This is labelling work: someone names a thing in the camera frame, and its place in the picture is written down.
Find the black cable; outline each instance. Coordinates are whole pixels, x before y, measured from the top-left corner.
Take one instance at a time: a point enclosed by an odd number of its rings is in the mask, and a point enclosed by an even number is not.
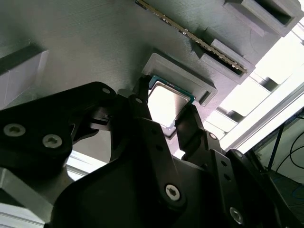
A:
[[[298,168],[304,170],[304,167],[303,167],[303,166],[300,166],[300,165],[297,165],[297,164],[294,162],[294,160],[293,160],[293,158],[292,158],[292,156],[291,156],[292,151],[293,151],[293,147],[294,147],[296,141],[297,141],[303,134],[304,134],[304,132],[302,132],[301,134],[299,134],[299,136],[294,140],[294,142],[293,142],[293,144],[291,145],[291,148],[290,148],[289,156],[290,156],[291,162],[292,162],[296,167],[298,167]]]
[[[294,150],[291,152],[291,154],[293,154],[294,152],[298,151],[299,149],[304,148],[304,146],[300,146],[298,149]],[[277,167],[277,169],[275,170],[275,172],[277,172],[279,170],[279,168],[282,166],[282,164],[287,160],[287,158],[291,155],[287,155],[287,157],[284,158],[284,160],[279,164],[279,166]]]
[[[276,151],[277,151],[277,148],[279,146],[279,143],[280,143],[280,140],[281,140],[281,137],[282,137],[284,126],[285,126],[285,123],[282,123],[282,125],[279,127],[280,128],[279,129],[279,133],[277,134],[277,137],[276,137],[275,146],[274,146],[274,149],[272,150],[267,170],[271,170],[271,167],[273,166],[273,163],[274,163],[274,160],[275,160]]]

